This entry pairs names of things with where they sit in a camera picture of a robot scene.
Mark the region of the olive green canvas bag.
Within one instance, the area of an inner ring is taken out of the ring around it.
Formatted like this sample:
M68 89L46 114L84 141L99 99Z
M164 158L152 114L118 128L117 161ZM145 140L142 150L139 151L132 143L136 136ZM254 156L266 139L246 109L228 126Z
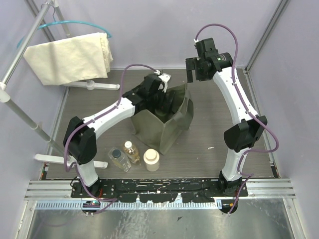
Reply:
M145 145L165 155L180 134L189 130L194 116L194 105L187 84L171 87L174 92L172 113L167 114L166 121L161 121L148 110L143 110L131 117L135 136Z

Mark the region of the cream bottle with beige cap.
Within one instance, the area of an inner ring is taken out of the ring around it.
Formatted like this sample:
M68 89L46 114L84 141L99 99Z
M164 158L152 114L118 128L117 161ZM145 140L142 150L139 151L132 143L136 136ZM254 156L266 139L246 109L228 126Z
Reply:
M155 172L160 167L160 155L154 149L148 149L143 155L143 160L146 165L146 169L150 172Z

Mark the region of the green bottle with beige cap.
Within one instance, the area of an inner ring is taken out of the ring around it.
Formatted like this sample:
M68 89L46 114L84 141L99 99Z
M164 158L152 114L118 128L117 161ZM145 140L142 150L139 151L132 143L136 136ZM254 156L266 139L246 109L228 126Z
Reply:
M166 121L167 119L167 114L163 112L162 110L155 109L155 115L157 118L159 118L161 121Z

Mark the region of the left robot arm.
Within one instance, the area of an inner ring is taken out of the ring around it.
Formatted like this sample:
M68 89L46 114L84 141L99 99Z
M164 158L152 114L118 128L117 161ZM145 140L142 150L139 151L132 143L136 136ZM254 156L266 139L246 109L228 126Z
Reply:
M68 125L63 146L65 156L73 156L82 192L95 197L100 191L93 159L97 154L97 139L108 129L143 110L163 110L167 102L166 91L171 75L149 74L132 90L125 92L115 103L100 112L80 119L73 117Z

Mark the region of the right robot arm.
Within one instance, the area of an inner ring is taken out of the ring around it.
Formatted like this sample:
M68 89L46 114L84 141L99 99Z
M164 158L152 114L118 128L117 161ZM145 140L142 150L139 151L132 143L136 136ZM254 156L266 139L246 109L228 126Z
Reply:
M195 41L197 56L187 58L187 81L213 80L221 91L231 113L233 126L224 132L228 148L226 162L219 173L218 190L224 196L236 192L242 183L242 167L247 151L258 141L268 123L265 116L258 115L250 104L233 68L229 53L219 53L214 40Z

